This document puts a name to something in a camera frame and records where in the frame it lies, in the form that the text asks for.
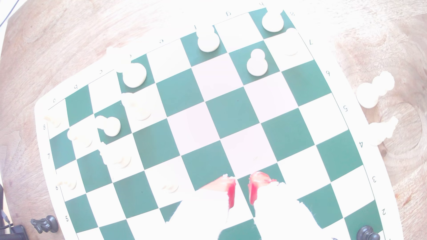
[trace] black pawn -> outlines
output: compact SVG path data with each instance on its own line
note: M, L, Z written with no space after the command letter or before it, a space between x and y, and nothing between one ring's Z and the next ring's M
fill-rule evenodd
M37 230L38 233L45 232L57 232L58 231L58 222L55 217L52 215L48 215L46 218L42 218L40 220L31 219L31 224Z
M371 226L363 226L357 232L357 240L380 240L380 235Z

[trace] white chess piece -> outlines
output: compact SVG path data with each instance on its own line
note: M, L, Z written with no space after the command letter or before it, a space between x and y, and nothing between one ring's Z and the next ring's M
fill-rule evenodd
M95 118L97 128L104 130L105 134L114 137L120 132L120 121L115 117L106 118L104 116L97 116Z
M269 32L279 32L283 29L283 18L281 16L283 9L278 7L267 7L267 13L262 19L262 25Z
M377 146L386 138L391 138L397 123L398 119L393 116L387 122L369 124L365 131L366 142L370 145Z
M70 176L57 176L56 185L59 187L61 185L67 186L69 189L73 190L76 188L77 180L75 178L71 178Z
M92 138L87 136L84 131L79 131L72 127L68 130L67 137L71 141L78 142L83 147L89 147L92 144Z
M262 76L267 72L268 64L265 60L265 53L261 49L254 49L251 58L246 64L248 72L256 77Z
M299 50L298 41L301 39L298 31L295 28L288 28L288 30L286 30L286 32L284 33L284 36L284 53L288 56L295 55Z
M120 166L125 168L131 161L131 156L123 156L114 150L107 147L104 142L99 145L99 154L102 156L102 161L107 166Z
M130 55L120 48L107 48L107 56L118 73L123 73L123 82L130 88L141 86L147 78L147 70L140 63L131 63Z
M137 120L145 120L150 117L151 113L141 106L133 93L122 94L122 104L126 112L133 115Z
M43 119L45 119L46 121L50 122L50 124L54 127L57 128L59 127L59 125L61 125L61 119L59 119L59 117L56 117L53 114L46 114Z
M219 47L219 37L211 25L198 26L196 31L197 44L201 51L211 53Z
M391 73L384 71L376 76L372 83L364 82L357 87L356 98L364 108L373 108L378 103L379 96L384 96L395 86Z
M178 184L167 183L163 185L162 190L167 193L174 193L176 192L176 190L178 190L178 187L179 187Z

